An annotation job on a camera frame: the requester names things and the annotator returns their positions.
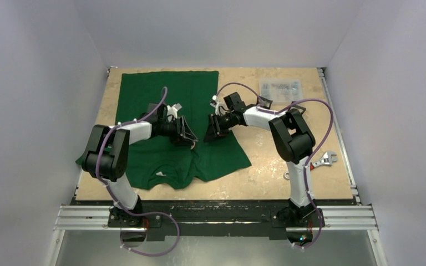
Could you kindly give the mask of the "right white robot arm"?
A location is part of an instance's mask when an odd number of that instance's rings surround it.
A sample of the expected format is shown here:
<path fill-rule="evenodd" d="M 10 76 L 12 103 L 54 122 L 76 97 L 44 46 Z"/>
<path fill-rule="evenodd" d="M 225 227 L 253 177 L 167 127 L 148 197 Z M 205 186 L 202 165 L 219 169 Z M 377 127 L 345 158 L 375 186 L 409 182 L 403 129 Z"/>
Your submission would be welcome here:
<path fill-rule="evenodd" d="M 277 218 L 301 226 L 311 218 L 315 210 L 311 190 L 309 159 L 316 143 L 315 137 L 296 109 L 273 111 L 260 105 L 246 105 L 238 93 L 224 98 L 224 103 L 212 97 L 215 112 L 208 115 L 205 142 L 227 136 L 237 125 L 268 130 L 280 158 L 288 168 L 291 192 L 288 206 L 277 212 Z"/>

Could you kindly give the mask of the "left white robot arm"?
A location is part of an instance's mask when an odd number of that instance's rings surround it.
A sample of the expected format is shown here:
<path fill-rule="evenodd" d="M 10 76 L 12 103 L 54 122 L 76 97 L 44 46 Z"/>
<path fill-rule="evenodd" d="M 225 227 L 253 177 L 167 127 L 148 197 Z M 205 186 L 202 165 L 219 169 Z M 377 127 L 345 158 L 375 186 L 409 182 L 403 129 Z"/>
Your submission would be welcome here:
<path fill-rule="evenodd" d="M 82 170 L 103 184 L 113 199 L 114 209 L 122 211 L 122 220 L 131 227 L 143 221 L 139 195 L 126 176 L 130 145 L 157 136 L 168 137 L 175 146 L 194 147 L 198 142 L 180 104 L 150 104 L 141 118 L 113 126 L 95 125 L 81 156 Z"/>

